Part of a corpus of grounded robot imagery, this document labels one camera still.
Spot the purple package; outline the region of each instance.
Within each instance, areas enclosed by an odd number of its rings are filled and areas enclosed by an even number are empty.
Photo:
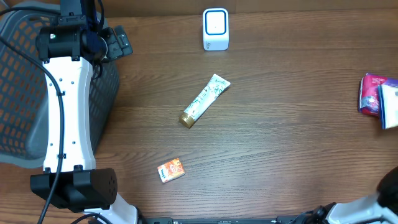
[[[361,80],[359,89],[359,112],[368,115],[379,115],[379,85],[398,87],[398,80],[367,73]]]

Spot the orange and white packet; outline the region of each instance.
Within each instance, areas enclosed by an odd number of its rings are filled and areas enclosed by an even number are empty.
[[[163,183],[179,178],[185,174],[184,168],[182,167],[179,158],[173,159],[172,161],[168,161],[165,164],[158,166],[157,171],[159,172]]]

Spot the brown backdrop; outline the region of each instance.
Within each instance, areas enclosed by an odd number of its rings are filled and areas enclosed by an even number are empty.
[[[15,5],[24,0],[6,0]],[[59,0],[36,0],[59,3]],[[177,16],[201,14],[209,7],[229,13],[397,8],[396,0],[102,0],[106,17]]]

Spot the white tube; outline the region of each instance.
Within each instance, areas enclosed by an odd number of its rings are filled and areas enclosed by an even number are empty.
[[[207,108],[230,86],[230,82],[214,74],[206,87],[185,109],[180,116],[180,122],[191,128],[194,122],[207,110]]]

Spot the gold cap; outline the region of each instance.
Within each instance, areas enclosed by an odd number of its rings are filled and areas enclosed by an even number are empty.
[[[187,128],[191,128],[194,124],[194,120],[191,116],[189,116],[186,112],[183,112],[180,116],[180,122]]]

